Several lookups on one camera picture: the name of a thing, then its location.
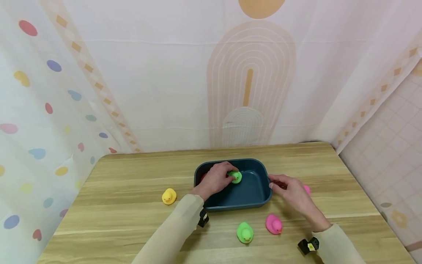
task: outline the tiled wall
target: tiled wall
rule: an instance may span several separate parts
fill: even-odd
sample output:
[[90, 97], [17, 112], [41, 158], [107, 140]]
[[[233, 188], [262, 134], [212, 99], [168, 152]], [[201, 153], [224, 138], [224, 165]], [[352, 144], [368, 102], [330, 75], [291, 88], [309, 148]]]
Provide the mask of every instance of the tiled wall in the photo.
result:
[[422, 263], [422, 62], [340, 156], [413, 258]]

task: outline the yellow rubber duck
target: yellow rubber duck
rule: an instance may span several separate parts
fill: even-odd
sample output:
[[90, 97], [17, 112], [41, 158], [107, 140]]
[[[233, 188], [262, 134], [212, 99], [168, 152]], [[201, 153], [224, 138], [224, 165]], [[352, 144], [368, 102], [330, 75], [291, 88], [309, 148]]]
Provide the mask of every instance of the yellow rubber duck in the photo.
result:
[[168, 188], [162, 194], [161, 199], [164, 204], [170, 205], [176, 201], [177, 194], [172, 188]]

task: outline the hand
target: hand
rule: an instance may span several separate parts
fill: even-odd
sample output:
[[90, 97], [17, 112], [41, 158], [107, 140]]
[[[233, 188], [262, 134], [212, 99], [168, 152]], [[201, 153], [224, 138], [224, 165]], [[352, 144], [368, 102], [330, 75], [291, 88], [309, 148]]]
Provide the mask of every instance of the hand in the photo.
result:
[[268, 178], [271, 182], [280, 181], [282, 183], [282, 188], [274, 183], [270, 183], [269, 186], [273, 192], [281, 196], [308, 220], [314, 232], [321, 232], [331, 227], [331, 223], [314, 204], [300, 180], [284, 174], [269, 174]]
[[234, 177], [226, 177], [228, 171], [239, 171], [228, 161], [214, 164], [208, 171], [202, 182], [192, 189], [192, 194], [197, 194], [206, 201], [214, 193], [222, 191], [234, 180]]

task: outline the dark blue plastic tray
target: dark blue plastic tray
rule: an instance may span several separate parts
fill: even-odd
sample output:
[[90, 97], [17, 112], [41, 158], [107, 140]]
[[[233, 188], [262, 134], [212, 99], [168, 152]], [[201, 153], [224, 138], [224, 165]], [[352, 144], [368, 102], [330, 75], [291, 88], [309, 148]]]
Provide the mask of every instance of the dark blue plastic tray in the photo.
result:
[[[195, 171], [194, 186], [211, 167], [223, 161], [210, 161], [201, 164]], [[253, 158], [228, 160], [242, 173], [242, 181], [230, 183], [224, 190], [212, 195], [204, 204], [207, 212], [228, 211], [263, 206], [271, 198], [273, 191], [269, 188], [267, 170], [264, 165]]]

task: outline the white curtain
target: white curtain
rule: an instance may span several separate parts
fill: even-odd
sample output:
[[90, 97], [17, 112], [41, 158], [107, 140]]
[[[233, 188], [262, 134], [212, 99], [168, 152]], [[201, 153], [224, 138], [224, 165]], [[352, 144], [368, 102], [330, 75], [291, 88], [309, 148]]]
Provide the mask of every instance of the white curtain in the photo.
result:
[[420, 10], [418, 0], [3, 0], [0, 256], [34, 263], [105, 154], [343, 148], [380, 82], [371, 111], [419, 60]]

